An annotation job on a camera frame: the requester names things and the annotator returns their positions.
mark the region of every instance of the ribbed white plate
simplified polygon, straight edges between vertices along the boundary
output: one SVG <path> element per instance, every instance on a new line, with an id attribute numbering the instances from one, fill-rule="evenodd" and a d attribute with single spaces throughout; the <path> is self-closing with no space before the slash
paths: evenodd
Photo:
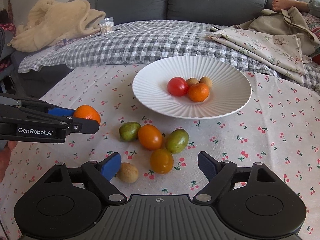
<path id="1" fill-rule="evenodd" d="M 187 96 L 174 97 L 167 91 L 173 77 L 200 79 L 207 76 L 213 86 L 208 98 L 194 103 Z M 201 56 L 177 56 L 145 66 L 132 83 L 135 97 L 160 114 L 183 119 L 213 119 L 235 113 L 250 100 L 251 85 L 236 68 L 216 59 Z"/>

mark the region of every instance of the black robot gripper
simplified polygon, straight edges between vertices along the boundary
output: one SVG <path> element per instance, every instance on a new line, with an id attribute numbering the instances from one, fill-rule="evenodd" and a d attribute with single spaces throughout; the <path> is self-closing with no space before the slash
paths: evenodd
<path id="1" fill-rule="evenodd" d="M 119 153 L 80 168 L 54 165 L 17 202 L 28 239 L 299 239 L 306 207 L 266 165 L 238 167 L 206 152 L 198 166 L 209 183 L 189 195 L 126 196 L 109 181 Z M 235 183 L 247 182 L 234 189 Z M 83 183 L 85 189 L 72 183 Z"/>

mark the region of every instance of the gray and white checkered quilt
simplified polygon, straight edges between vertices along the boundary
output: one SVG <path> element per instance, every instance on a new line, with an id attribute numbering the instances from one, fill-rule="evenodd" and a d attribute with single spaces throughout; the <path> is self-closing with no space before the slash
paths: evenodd
<path id="1" fill-rule="evenodd" d="M 182 55 L 200 55 L 226 62 L 239 70 L 286 78 L 263 63 L 207 39 L 212 25 L 183 21 L 141 21 L 120 24 L 114 33 L 81 39 L 56 49 L 55 46 L 26 57 L 19 73 L 42 66 L 66 64 L 80 66 L 107 64 L 150 64 L 156 60 Z M 314 90 L 320 83 L 320 66 L 306 64 L 304 86 Z"/>

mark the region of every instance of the human hand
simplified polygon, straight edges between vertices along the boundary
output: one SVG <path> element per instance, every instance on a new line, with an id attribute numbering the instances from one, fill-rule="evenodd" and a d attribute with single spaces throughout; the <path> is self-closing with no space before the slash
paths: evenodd
<path id="1" fill-rule="evenodd" d="M 4 149 L 0 151 L 0 183 L 2 182 L 5 171 L 9 166 L 11 152 L 16 146 L 17 142 L 8 141 Z"/>

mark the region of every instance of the screw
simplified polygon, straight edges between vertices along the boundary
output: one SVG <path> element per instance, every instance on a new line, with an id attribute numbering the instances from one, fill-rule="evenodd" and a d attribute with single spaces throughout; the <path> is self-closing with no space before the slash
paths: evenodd
<path id="1" fill-rule="evenodd" d="M 211 196 L 208 194 L 199 194 L 196 196 L 196 199 L 201 202 L 208 202 L 211 200 Z"/>
<path id="2" fill-rule="evenodd" d="M 119 202 L 119 201 L 122 201 L 123 199 L 124 199 L 124 196 L 120 194 L 112 194 L 109 196 L 109 200 L 112 202 Z"/>

